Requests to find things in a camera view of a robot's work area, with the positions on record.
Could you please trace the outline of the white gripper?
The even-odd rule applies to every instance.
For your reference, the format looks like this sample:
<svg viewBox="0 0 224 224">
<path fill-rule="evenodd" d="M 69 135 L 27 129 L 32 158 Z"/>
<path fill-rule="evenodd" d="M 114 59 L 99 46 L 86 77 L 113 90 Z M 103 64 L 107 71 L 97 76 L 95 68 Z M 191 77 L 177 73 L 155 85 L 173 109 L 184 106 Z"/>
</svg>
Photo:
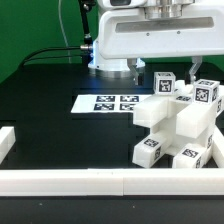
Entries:
<svg viewBox="0 0 224 224">
<path fill-rule="evenodd" d="M 108 11 L 100 19 L 98 43 L 106 59 L 193 56 L 193 84 L 202 56 L 224 54 L 224 6 L 187 6 L 180 18 L 163 20 L 147 20 L 140 8 Z M 141 86 L 137 60 L 127 65 Z"/>
</svg>

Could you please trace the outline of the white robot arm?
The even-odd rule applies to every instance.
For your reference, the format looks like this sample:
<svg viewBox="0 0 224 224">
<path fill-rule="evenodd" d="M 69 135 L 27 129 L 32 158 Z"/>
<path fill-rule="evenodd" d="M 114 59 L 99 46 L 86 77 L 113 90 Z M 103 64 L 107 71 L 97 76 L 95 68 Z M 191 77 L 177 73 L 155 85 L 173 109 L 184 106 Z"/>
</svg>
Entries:
<svg viewBox="0 0 224 224">
<path fill-rule="evenodd" d="M 144 58 L 190 57 L 193 81 L 202 58 L 224 55 L 224 0 L 84 0 L 98 5 L 98 36 L 84 47 L 89 68 L 143 82 Z"/>
</svg>

